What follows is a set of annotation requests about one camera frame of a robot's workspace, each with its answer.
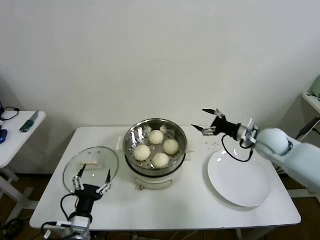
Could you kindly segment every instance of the table leg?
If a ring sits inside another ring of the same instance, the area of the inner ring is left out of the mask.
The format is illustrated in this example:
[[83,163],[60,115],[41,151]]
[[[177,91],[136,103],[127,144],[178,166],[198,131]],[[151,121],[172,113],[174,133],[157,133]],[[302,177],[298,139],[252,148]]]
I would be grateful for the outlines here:
[[32,191],[34,190],[33,187],[27,187],[23,194],[21,194],[17,189],[15,189],[9,182],[4,180],[0,176],[0,189],[2,192],[4,192],[6,195],[8,195],[10,198],[16,201],[16,205],[11,212],[9,218],[7,219],[7,222],[9,222],[12,219],[15,219],[19,216],[21,210],[23,209],[29,209],[29,210],[35,210],[38,201],[31,201],[29,200],[29,196],[31,195]]
[[0,172],[5,174],[9,179],[12,179],[15,182],[19,181],[19,177],[14,173],[11,167],[6,166],[5,168],[0,169]]
[[242,236],[241,229],[236,229],[236,236],[238,240],[259,240],[260,238],[264,237],[266,234],[270,233],[274,230],[275,227],[259,227],[253,229],[249,232],[245,237]]

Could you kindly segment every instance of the power cord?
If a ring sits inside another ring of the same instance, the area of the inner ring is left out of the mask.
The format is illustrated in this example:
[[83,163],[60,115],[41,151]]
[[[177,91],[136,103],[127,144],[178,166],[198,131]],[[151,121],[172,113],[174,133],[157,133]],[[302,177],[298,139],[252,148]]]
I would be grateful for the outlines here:
[[193,234],[195,234],[197,232],[199,232],[199,230],[194,231],[194,232],[190,233],[189,235],[185,236],[183,240],[186,240],[188,237],[192,236]]
[[[2,114],[7,110],[7,109],[13,109],[14,111],[16,111],[16,115],[10,117],[10,118],[3,118],[2,117]],[[4,107],[2,102],[0,101],[0,120],[1,121],[9,121],[11,119],[14,119],[16,116],[19,115],[19,112],[20,112],[20,109],[17,108],[17,107],[13,107],[13,106],[7,106],[7,107]]]
[[73,193],[67,194],[67,195],[65,195],[65,196],[61,199],[61,201],[60,201],[61,210],[62,210],[65,218],[66,218],[68,221],[69,221],[69,216],[68,216],[68,214],[66,213],[66,211],[65,211],[65,209],[64,209],[63,203],[64,203],[64,200],[65,200],[67,197],[70,197],[70,196],[75,196],[75,194],[73,194]]
[[227,150],[226,145],[225,145],[225,142],[224,142],[226,136],[228,136],[228,135],[224,135],[224,136],[222,137],[222,139],[221,139],[222,146],[223,146],[224,150],[226,151],[226,153],[229,154],[230,157],[232,157],[234,160],[237,160],[238,162],[241,162],[241,163],[249,162],[250,159],[251,159],[251,157],[252,157],[252,155],[254,154],[254,149],[251,148],[250,154],[249,154],[249,158],[248,158],[247,160],[238,159],[238,158],[234,157],[234,156]]
[[[0,230],[1,230],[1,236],[0,238],[3,237],[4,240],[13,240],[15,237],[17,237],[23,230],[23,223],[26,220],[31,219],[32,216],[28,217],[21,217],[21,218],[15,218],[6,223],[5,225],[2,225],[2,221],[0,218]],[[29,240],[34,240],[41,234],[38,233],[36,236],[32,237]]]
[[320,132],[315,129],[315,127],[320,123],[320,118],[316,117],[313,120],[311,120],[306,126],[304,126],[300,131],[299,134],[296,136],[295,140],[298,140],[300,137],[302,137],[299,141],[301,142],[303,139],[305,139],[311,131],[315,131],[316,133],[320,134]]

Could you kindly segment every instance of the wire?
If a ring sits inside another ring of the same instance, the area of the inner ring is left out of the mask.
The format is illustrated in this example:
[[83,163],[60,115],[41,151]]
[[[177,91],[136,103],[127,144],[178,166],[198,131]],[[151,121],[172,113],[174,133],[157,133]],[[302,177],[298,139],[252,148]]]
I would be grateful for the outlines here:
[[75,201],[75,203],[74,203],[74,208],[75,208],[75,209],[76,209],[77,206],[78,206],[78,202],[79,202],[79,197],[76,198],[76,201]]
[[308,136],[308,134],[318,125],[318,123],[320,123],[320,120],[316,122],[315,125],[313,125],[313,127],[300,139],[300,142],[305,139],[306,136]]
[[174,237],[175,237],[176,235],[178,235],[179,233],[181,233],[181,232],[180,232],[180,231],[177,231],[176,233],[174,233],[174,234],[170,237],[170,239],[169,239],[169,240],[174,239]]
[[109,232],[107,231],[105,236],[104,236],[104,240],[107,240],[108,235],[109,235]]
[[193,234],[197,233],[199,230],[194,231],[193,233],[190,233],[189,235],[187,235],[186,237],[184,237],[183,240],[186,240],[188,237],[192,236]]
[[226,136],[228,136],[228,135],[224,135],[224,136],[222,137],[222,139],[221,139],[222,146],[223,146],[224,150],[226,151],[226,153],[229,154],[230,157],[232,157],[234,160],[237,160],[238,162],[241,162],[241,163],[249,162],[250,159],[251,159],[251,157],[252,157],[252,155],[254,154],[253,148],[251,148],[250,154],[249,154],[249,158],[248,158],[247,160],[238,159],[238,158],[234,157],[234,156],[227,150],[226,145],[225,145],[225,142],[224,142],[224,139],[225,139]]
[[14,119],[16,116],[19,115],[19,112],[20,112],[20,109],[19,109],[19,108],[12,107],[12,106],[7,106],[7,107],[3,108],[3,111],[5,111],[6,109],[13,109],[13,110],[15,110],[15,111],[16,111],[16,115],[14,115],[14,116],[12,116],[12,117],[10,117],[10,118],[3,118],[3,117],[2,117],[2,118],[1,118],[2,121],[9,121],[9,120]]
[[65,211],[65,209],[64,209],[63,202],[64,202],[64,200],[65,200],[67,197],[74,196],[74,195],[75,195],[74,193],[67,194],[67,195],[65,195],[65,196],[61,199],[61,201],[60,201],[61,210],[62,210],[65,218],[66,218],[68,221],[69,221],[69,217],[68,217],[68,215],[67,215],[67,213],[66,213],[66,211]]

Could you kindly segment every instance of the pot lid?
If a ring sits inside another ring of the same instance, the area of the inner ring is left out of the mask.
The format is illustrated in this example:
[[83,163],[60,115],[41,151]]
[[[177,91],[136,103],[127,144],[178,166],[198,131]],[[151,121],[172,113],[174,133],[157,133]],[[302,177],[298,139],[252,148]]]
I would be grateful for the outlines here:
[[106,183],[109,171],[111,179],[115,178],[119,159],[113,150],[103,146],[81,151],[70,160],[63,173],[63,184],[69,192],[75,192],[73,178],[79,174],[84,165],[82,183],[101,187]]

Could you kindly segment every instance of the blue object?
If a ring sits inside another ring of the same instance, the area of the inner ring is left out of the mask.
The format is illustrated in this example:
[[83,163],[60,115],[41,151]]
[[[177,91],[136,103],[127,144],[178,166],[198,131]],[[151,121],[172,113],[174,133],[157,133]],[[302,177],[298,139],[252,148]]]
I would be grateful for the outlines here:
[[3,144],[6,141],[7,135],[8,135],[7,130],[0,131],[0,144]]

